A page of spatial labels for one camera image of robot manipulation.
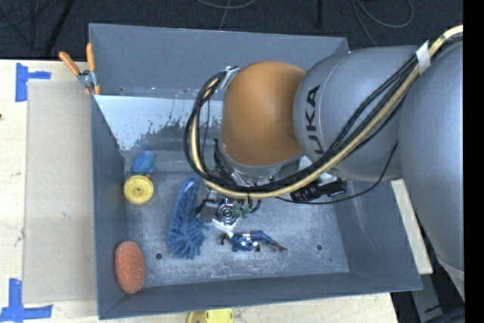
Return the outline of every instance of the blue toy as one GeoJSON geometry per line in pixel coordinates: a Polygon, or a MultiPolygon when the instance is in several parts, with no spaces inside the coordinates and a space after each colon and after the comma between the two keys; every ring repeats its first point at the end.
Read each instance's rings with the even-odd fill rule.
{"type": "Polygon", "coordinates": [[[157,171],[154,164],[156,154],[153,151],[141,152],[133,162],[131,171],[135,175],[153,175],[157,171]]]}
{"type": "Polygon", "coordinates": [[[260,251],[260,241],[265,241],[267,244],[273,245],[279,249],[279,251],[287,250],[287,248],[282,247],[272,238],[270,238],[262,230],[252,230],[244,231],[242,233],[232,233],[231,231],[224,234],[220,240],[220,244],[225,243],[225,239],[228,238],[232,242],[232,251],[237,252],[238,250],[251,251],[254,248],[256,252],[260,251]]]}
{"type": "Polygon", "coordinates": [[[208,229],[195,213],[197,190],[201,177],[185,179],[180,187],[172,222],[168,231],[168,246],[178,257],[193,259],[200,255],[200,247],[205,241],[202,229],[208,229]]]}

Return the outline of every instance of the wooden table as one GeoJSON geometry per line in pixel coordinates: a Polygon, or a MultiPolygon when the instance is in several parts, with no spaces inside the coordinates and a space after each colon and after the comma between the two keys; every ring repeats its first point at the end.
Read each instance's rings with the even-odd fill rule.
{"type": "MultiPolygon", "coordinates": [[[[60,61],[16,61],[0,60],[0,280],[4,284],[9,278],[22,280],[23,275],[23,239],[24,205],[26,192],[26,131],[28,101],[15,102],[16,63],[28,66],[29,71],[45,70],[51,72],[51,80],[31,82],[50,82],[52,80],[72,81],[73,87],[83,93],[82,86],[60,61]]],[[[87,69],[86,63],[78,63],[81,69],[87,69]]],[[[414,211],[408,199],[403,181],[393,182],[402,218],[407,228],[419,273],[428,274],[432,266],[418,228],[414,211]]],[[[0,306],[8,304],[8,288],[0,285],[0,306]]],[[[53,313],[49,321],[98,321],[95,300],[52,300],[53,313]]],[[[25,307],[44,306],[26,304],[25,307]]],[[[339,297],[323,300],[302,301],[298,303],[271,304],[267,306],[244,307],[234,309],[235,322],[295,322],[313,321],[358,323],[378,321],[396,323],[397,318],[392,300],[388,293],[374,295],[339,297]]],[[[114,319],[133,322],[170,323],[185,322],[186,313],[141,318],[114,319]]]]}

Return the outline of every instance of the small blue object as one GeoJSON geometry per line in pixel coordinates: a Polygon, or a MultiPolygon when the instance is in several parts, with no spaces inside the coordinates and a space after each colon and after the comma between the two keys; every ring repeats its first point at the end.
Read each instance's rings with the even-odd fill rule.
{"type": "Polygon", "coordinates": [[[17,62],[17,85],[15,89],[15,102],[27,100],[27,81],[29,79],[50,79],[49,72],[36,71],[29,73],[29,68],[17,62]]]}
{"type": "Polygon", "coordinates": [[[0,321],[22,323],[25,319],[44,319],[52,315],[52,305],[36,308],[24,308],[22,304],[22,281],[9,280],[8,307],[2,307],[0,321]]]}
{"type": "Polygon", "coordinates": [[[201,177],[194,176],[183,181],[175,205],[172,222],[168,231],[168,246],[178,257],[193,259],[200,255],[200,247],[205,241],[202,229],[207,229],[195,213],[197,191],[201,177]]]}
{"type": "Polygon", "coordinates": [[[157,171],[157,167],[154,164],[155,155],[153,151],[141,152],[131,166],[132,173],[135,175],[153,175],[157,171]]]}

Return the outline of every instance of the cable zip tie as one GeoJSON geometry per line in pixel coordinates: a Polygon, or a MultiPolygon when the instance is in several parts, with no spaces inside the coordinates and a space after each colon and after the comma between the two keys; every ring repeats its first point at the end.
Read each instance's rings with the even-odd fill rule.
{"type": "Polygon", "coordinates": [[[426,41],[419,47],[415,54],[418,59],[418,71],[420,74],[423,74],[430,66],[429,41],[426,41]]]}

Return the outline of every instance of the yellow cable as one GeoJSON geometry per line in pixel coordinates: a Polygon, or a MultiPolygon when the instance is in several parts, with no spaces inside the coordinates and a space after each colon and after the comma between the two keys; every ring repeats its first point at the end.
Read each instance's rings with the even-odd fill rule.
{"type": "MultiPolygon", "coordinates": [[[[463,32],[463,26],[456,26],[452,29],[449,29],[445,33],[443,33],[436,41],[430,46],[429,48],[429,55],[430,57],[433,57],[435,53],[439,50],[439,48],[442,47],[442,45],[450,39],[452,36],[462,33],[463,32]]],[[[306,176],[305,178],[301,179],[300,181],[293,183],[290,186],[287,186],[285,188],[280,188],[278,190],[274,191],[269,191],[269,192],[254,192],[254,193],[245,193],[245,192],[240,192],[240,191],[232,191],[228,190],[226,188],[223,188],[220,185],[217,185],[216,183],[212,183],[204,179],[206,185],[214,190],[217,190],[218,192],[228,196],[228,197],[233,197],[233,198],[240,198],[240,199],[245,199],[247,197],[251,197],[253,199],[264,199],[264,198],[269,198],[269,197],[278,197],[282,194],[290,193],[295,190],[299,190],[300,188],[306,186],[307,184],[313,182],[314,180],[317,179],[317,177],[320,176],[323,172],[328,171],[331,169],[333,166],[338,164],[341,160],[343,160],[345,157],[347,157],[357,146],[358,144],[363,140],[363,138],[391,111],[393,106],[399,101],[399,99],[404,95],[404,93],[410,88],[411,84],[413,81],[416,80],[416,78],[419,75],[419,66],[416,65],[414,69],[410,72],[410,74],[407,76],[405,81],[400,85],[400,87],[396,90],[396,92],[392,95],[392,97],[385,103],[385,105],[380,109],[380,112],[366,125],[366,127],[363,128],[363,130],[358,133],[353,140],[350,141],[338,154],[336,154],[333,158],[331,158],[329,161],[327,161],[324,165],[319,167],[317,170],[315,170],[313,173],[310,175],[306,176]]],[[[197,127],[194,125],[197,121],[197,115],[194,115],[193,121],[192,121],[192,127],[191,127],[191,151],[193,154],[194,158],[194,163],[195,166],[201,171],[205,172],[203,170],[202,164],[200,162],[200,158],[198,156],[197,152],[197,127]]]]}

